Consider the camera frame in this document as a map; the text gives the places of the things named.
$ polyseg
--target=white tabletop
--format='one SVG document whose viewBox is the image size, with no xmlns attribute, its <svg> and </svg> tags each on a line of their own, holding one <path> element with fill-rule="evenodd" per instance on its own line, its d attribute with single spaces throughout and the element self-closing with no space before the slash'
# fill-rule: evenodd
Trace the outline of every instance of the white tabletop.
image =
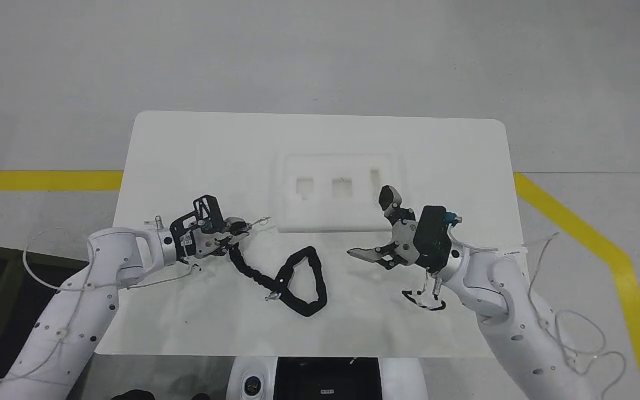
<svg viewBox="0 0 640 400">
<path fill-rule="evenodd" d="M 318 157 L 318 165 L 310 161 Z M 329 203 L 296 203 L 292 177 L 306 168 L 304 174 L 344 178 L 350 174 L 345 159 L 353 164 L 349 199 L 326 196 L 326 182 L 314 186 L 342 217 L 328 226 L 318 218 L 305 223 L 305 210 L 326 213 Z M 329 301 L 316 315 L 302 317 L 282 302 L 265 301 L 268 290 L 241 275 L 227 257 L 210 257 L 199 263 L 202 271 L 182 280 L 121 290 L 120 310 L 97 352 L 491 356 L 475 316 L 452 292 L 443 288 L 448 307 L 441 312 L 424 311 L 402 297 L 401 290 L 422 286 L 423 269 L 388 272 L 347 255 L 348 248 L 374 247 L 390 237 L 388 231 L 354 232 L 384 228 L 381 212 L 369 222 L 340 211 L 341 204 L 361 204 L 363 213 L 373 207 L 373 196 L 362 198 L 371 187 L 360 185 L 364 175 L 357 172 L 367 163 L 383 169 L 380 183 L 399 187 L 404 207 L 419 213 L 426 204 L 444 205 L 462 215 L 460 239 L 478 246 L 522 243 L 505 127 L 498 121 L 144 112 L 134 125 L 114 226 L 141 228 L 155 215 L 168 224 L 189 212 L 195 198 L 214 195 L 225 217 L 274 217 L 244 243 L 247 263 L 264 274 L 275 277 L 291 253 L 314 246 Z M 298 213 L 292 219 L 289 208 Z M 326 230 L 343 232 L 320 232 Z M 177 264 L 148 280 L 175 277 L 185 268 Z M 308 267 L 296 268 L 291 288 L 309 298 Z"/>
</svg>

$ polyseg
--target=cable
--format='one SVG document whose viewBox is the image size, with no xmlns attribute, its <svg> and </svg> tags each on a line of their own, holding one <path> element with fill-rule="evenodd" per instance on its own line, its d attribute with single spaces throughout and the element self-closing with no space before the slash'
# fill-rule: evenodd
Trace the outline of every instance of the cable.
<svg viewBox="0 0 640 400">
<path fill-rule="evenodd" d="M 45 229 L 43 231 L 38 232 L 37 234 L 35 234 L 34 236 L 31 237 L 31 239 L 29 239 L 29 241 L 27 241 L 27 245 L 24 247 L 24 250 L 22 251 L 22 265 L 24 266 L 24 269 L 29 273 L 29 275 L 31 275 L 31 277 L 33 279 L 36 280 L 36 282 L 38 282 L 39 284 L 41 284 L 42 286 L 48 287 L 49 289 L 53 289 L 53 290 L 60 290 L 63 292 L 82 292 L 84 291 L 84 285 L 82 286 L 82 288 L 79 289 L 69 289 L 69 288 L 63 288 L 63 287 L 58 287 L 58 286 L 54 286 L 48 282 L 43 281 L 42 279 L 40 279 L 32 270 L 31 267 L 29 266 L 29 263 L 27 262 L 27 252 L 29 249 L 29 246 L 42 234 L 46 233 L 46 232 L 50 232 L 53 230 L 57 230 L 57 229 L 61 229 L 64 230 L 64 228 L 62 227 L 55 227 L 55 228 L 51 228 L 51 229 Z M 93 266 L 93 258 L 95 256 L 95 251 L 93 249 L 93 245 L 91 244 L 91 242 L 88 242 L 89 246 L 91 247 L 91 263 L 89 264 L 89 268 L 91 268 Z"/>
<path fill-rule="evenodd" d="M 542 242 L 547 242 L 548 240 L 552 239 L 553 237 L 555 237 L 555 235 L 557 235 L 559 232 L 556 232 L 552 235 L 549 235 L 547 237 L 541 238 L 541 239 L 534 239 L 531 240 L 529 242 L 524 242 L 522 244 L 522 247 L 531 247 L 531 246 L 535 246 L 538 243 L 542 243 Z M 500 249 L 497 247 L 476 247 L 476 246 L 472 246 L 469 243 L 465 243 L 459 239 L 457 239 L 454 235 L 453 235 L 453 225 L 449 225 L 449 227 L 447 228 L 447 234 L 449 235 L 449 238 L 451 239 L 451 241 L 459 246 L 463 246 L 463 247 L 468 247 L 470 250 L 473 250 L 473 252 L 475 253 L 483 253 L 483 252 L 492 252 L 492 251 L 499 251 Z"/>
<path fill-rule="evenodd" d="M 68 292 L 80 292 L 79 296 L 78 296 L 78 301 L 76 301 L 76 305 L 73 308 L 73 312 L 71 313 L 71 317 L 69 317 L 69 321 L 67 322 L 67 324 L 64 327 L 64 331 L 65 332 L 69 332 L 69 327 L 71 326 L 71 323 L 73 322 L 73 320 L 76 317 L 76 314 L 78 313 L 78 308 L 80 308 L 80 302 L 82 301 L 82 296 L 84 295 L 84 287 L 87 284 L 88 280 L 89 280 L 89 275 L 91 274 L 91 270 L 93 268 L 93 259 L 95 256 L 95 251 L 93 249 L 93 245 L 91 245 L 91 242 L 88 242 L 90 247 L 91 247 L 91 253 L 93 254 L 91 257 L 91 262 L 89 263 L 88 266 L 88 270 L 87 270 L 87 274 L 84 277 L 84 282 L 82 284 L 82 289 L 66 289 L 66 288 L 56 288 L 56 286 L 51 285 L 45 281 L 43 281 L 42 279 L 38 278 L 33 271 L 31 271 L 31 268 L 29 267 L 29 264 L 27 263 L 27 248 L 29 247 L 29 244 L 31 242 L 33 242 L 37 237 L 39 237 L 40 235 L 42 235 L 45 232 L 49 232 L 52 230 L 56 230 L 56 229 L 64 229 L 61 227 L 55 227 L 52 229 L 47 229 L 44 231 L 39 232 L 38 234 L 36 234 L 35 236 L 33 236 L 29 242 L 27 243 L 27 245 L 24 248 L 24 251 L 22 252 L 22 264 L 24 266 L 24 268 L 27 270 L 27 272 L 29 272 L 29 274 L 31 275 L 31 277 L 33 277 L 38 283 L 51 288 L 51 289 L 55 289 L 55 290 L 64 290 L 64 291 L 68 291 Z M 7 378 L 6 376 L 2 379 L 0 379 L 0 383 L 2 382 L 7 382 L 7 381 L 13 381 L 16 379 L 29 379 L 29 376 L 31 374 L 34 374 L 35 372 L 37 372 L 40 368 L 42 368 L 47 362 L 49 362 L 49 360 L 51 359 L 51 357 L 53 357 L 53 355 L 55 354 L 56 350 L 58 350 L 58 347 L 60 347 L 60 345 L 63 343 L 64 338 L 66 337 L 63 336 L 60 339 L 58 339 L 58 341 L 56 342 L 56 345 L 53 347 L 53 349 L 51 350 L 51 353 L 49 353 L 49 355 L 47 356 L 47 358 L 44 359 L 44 361 L 42 361 L 40 364 L 38 364 L 38 366 L 36 366 L 35 368 L 31 369 L 29 372 L 22 374 L 22 375 L 17 375 L 17 376 L 13 376 L 13 377 L 9 377 Z"/>
<path fill-rule="evenodd" d="M 187 277 L 187 276 L 191 275 L 191 274 L 193 273 L 194 268 L 195 268 L 195 267 L 198 267 L 198 266 L 199 266 L 198 264 L 191 264 L 191 265 L 190 265 L 190 268 L 189 268 L 189 272 L 187 272 L 187 273 L 185 273 L 185 274 L 182 274 L 182 275 L 180 275 L 180 276 L 178 276 L 178 277 L 175 277 L 175 278 L 163 279 L 163 280 L 161 280 L 161 281 L 151 282 L 151 283 L 146 283 L 146 284 L 144 284 L 144 285 L 129 286 L 129 287 L 125 288 L 125 289 L 127 289 L 127 290 L 129 290 L 129 289 L 141 289 L 141 288 L 143 288 L 143 287 L 149 287 L 149 286 L 153 286 L 153 285 L 159 285 L 159 284 L 161 284 L 161 283 L 166 283 L 166 282 L 171 282 L 171 281 L 177 281 L 178 279 L 182 279 L 182 278 L 185 278 L 185 277 Z"/>
<path fill-rule="evenodd" d="M 591 367 L 593 366 L 593 364 L 597 361 L 600 360 L 604 357 L 608 357 L 611 355 L 617 355 L 620 357 L 620 359 L 622 360 L 622 369 L 620 370 L 620 374 L 613 379 L 608 385 L 607 387 L 604 388 L 604 390 L 602 392 L 600 392 L 600 398 L 604 399 L 604 395 L 607 393 L 607 391 L 609 389 L 611 389 L 614 385 L 616 385 L 620 379 L 622 379 L 622 377 L 624 376 L 625 372 L 627 371 L 627 358 L 624 356 L 624 354 L 622 354 L 619 351 L 604 351 L 607 347 L 607 338 L 604 334 L 604 332 L 602 331 L 602 329 L 595 323 L 593 322 L 591 319 L 589 319 L 588 317 L 586 317 L 585 315 L 577 312 L 577 311 L 573 311 L 573 310 L 559 310 L 555 313 L 555 317 L 554 317 L 554 323 L 555 323 L 555 333 L 557 335 L 557 338 L 549 331 L 548 328 L 548 321 L 546 321 L 541 315 L 540 315 L 540 311 L 538 310 L 538 308 L 536 307 L 536 305 L 533 302 L 533 299 L 531 298 L 531 292 L 533 291 L 533 284 L 536 281 L 536 278 L 538 277 L 538 273 L 540 272 L 540 266 L 542 265 L 542 259 L 544 257 L 544 254 L 547 250 L 547 247 L 549 246 L 549 244 L 551 244 L 551 241 L 553 239 L 555 239 L 558 236 L 559 232 L 554 233 L 553 235 L 550 235 L 549 237 L 547 237 L 545 240 L 545 244 L 542 247 L 542 251 L 540 252 L 540 256 L 538 257 L 538 262 L 536 263 L 533 275 L 531 277 L 531 283 L 529 284 L 529 290 L 527 291 L 527 297 L 529 298 L 529 303 L 531 304 L 531 306 L 533 307 L 533 310 L 536 314 L 536 320 L 538 321 L 538 325 L 540 326 L 540 328 L 542 328 L 543 331 L 545 331 L 547 333 L 547 335 L 553 339 L 553 341 L 560 347 L 560 349 L 562 350 L 562 354 L 564 355 L 564 362 L 567 365 L 567 367 L 569 369 L 571 369 L 572 371 L 574 371 L 576 374 L 580 375 L 580 376 L 584 376 L 587 375 L 589 373 L 589 370 L 591 370 Z M 560 316 L 562 314 L 573 314 L 576 315 L 580 318 L 582 318 L 583 320 L 587 321 L 591 326 L 595 327 L 596 330 L 598 331 L 598 333 L 600 334 L 602 343 L 601 345 L 598 347 L 597 350 L 592 350 L 592 351 L 585 351 L 585 350 L 578 350 L 578 349 L 574 349 L 570 346 L 567 346 L 563 341 L 562 341 L 562 333 L 560 331 Z M 569 354 L 567 353 L 567 350 L 573 352 L 576 357 L 578 355 L 585 355 L 585 356 L 590 356 L 591 360 L 589 360 L 589 362 L 587 363 L 587 367 L 585 368 L 584 371 L 579 371 L 576 367 L 574 367 L 571 363 L 571 357 L 569 357 Z"/>
<path fill-rule="evenodd" d="M 498 251 L 499 249 L 497 247 L 476 247 L 476 246 L 472 246 L 469 243 L 465 243 L 461 240 L 458 240 L 454 235 L 453 235 L 453 225 L 449 225 L 449 227 L 447 228 L 447 234 L 449 235 L 449 238 L 451 239 L 451 241 L 459 246 L 464 246 L 464 247 L 468 247 L 470 250 L 473 250 L 475 252 L 486 252 L 486 251 Z"/>
</svg>

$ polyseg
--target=square slot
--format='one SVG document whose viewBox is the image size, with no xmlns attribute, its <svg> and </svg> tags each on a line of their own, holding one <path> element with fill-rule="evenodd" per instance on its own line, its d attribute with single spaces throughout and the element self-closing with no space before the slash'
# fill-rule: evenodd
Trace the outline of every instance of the square slot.
<svg viewBox="0 0 640 400">
<path fill-rule="evenodd" d="M 302 200 L 308 200 L 313 194 L 313 178 L 298 178 L 296 180 L 296 193 Z"/>
<path fill-rule="evenodd" d="M 373 201 L 378 203 L 378 197 L 380 196 L 380 189 L 382 189 L 382 178 L 380 178 L 380 170 L 377 168 L 371 169 L 371 191 L 373 192 Z"/>
<path fill-rule="evenodd" d="M 331 181 L 331 193 L 334 199 L 350 199 L 353 197 L 351 178 L 334 178 Z"/>
</svg>

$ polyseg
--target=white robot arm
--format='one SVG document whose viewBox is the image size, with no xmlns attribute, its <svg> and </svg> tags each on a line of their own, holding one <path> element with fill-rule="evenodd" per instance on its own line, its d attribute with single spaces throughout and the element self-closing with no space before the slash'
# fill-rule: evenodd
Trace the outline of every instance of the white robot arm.
<svg viewBox="0 0 640 400">
<path fill-rule="evenodd" d="M 223 255 L 252 227 L 240 218 L 223 219 L 212 196 L 196 199 L 194 211 L 169 229 L 159 216 L 155 223 L 153 230 L 109 228 L 89 236 L 89 265 L 60 286 L 38 318 L 0 380 L 0 399 L 65 399 L 118 311 L 118 289 L 135 288 L 176 261 L 186 263 L 187 256 Z M 149 268 L 137 238 L 149 247 Z"/>
<path fill-rule="evenodd" d="M 149 269 L 142 266 L 138 237 L 149 246 Z M 62 284 L 40 315 L 0 383 L 0 398 L 66 398 L 118 311 L 118 288 L 176 261 L 168 229 L 105 229 L 89 236 L 88 248 L 89 265 Z"/>
<path fill-rule="evenodd" d="M 449 229 L 461 219 L 444 207 L 425 207 L 416 222 L 413 210 L 400 207 L 402 197 L 393 187 L 382 188 L 379 202 L 392 225 L 391 241 L 373 249 L 351 249 L 350 255 L 386 269 L 399 264 L 427 269 L 436 278 L 436 299 L 444 285 L 476 313 L 496 359 L 530 400 L 600 398 L 586 377 L 567 365 L 560 343 L 573 347 L 570 338 L 561 327 L 557 334 L 554 312 L 529 290 L 513 256 L 472 252 L 452 243 Z"/>
</svg>

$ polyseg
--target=yellow floor line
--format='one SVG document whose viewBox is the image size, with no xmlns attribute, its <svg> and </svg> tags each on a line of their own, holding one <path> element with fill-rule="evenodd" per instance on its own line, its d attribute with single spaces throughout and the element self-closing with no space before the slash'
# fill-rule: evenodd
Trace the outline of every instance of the yellow floor line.
<svg viewBox="0 0 640 400">
<path fill-rule="evenodd" d="M 523 174 L 515 173 L 514 180 L 518 196 L 609 265 L 636 363 L 640 365 L 640 288 L 631 258 Z"/>
<path fill-rule="evenodd" d="M 629 256 L 524 175 L 514 180 L 520 197 L 609 265 L 640 365 L 640 288 Z M 0 171 L 0 191 L 109 191 L 121 182 L 122 171 Z"/>
<path fill-rule="evenodd" d="M 122 171 L 0 171 L 0 190 L 120 190 Z"/>
</svg>

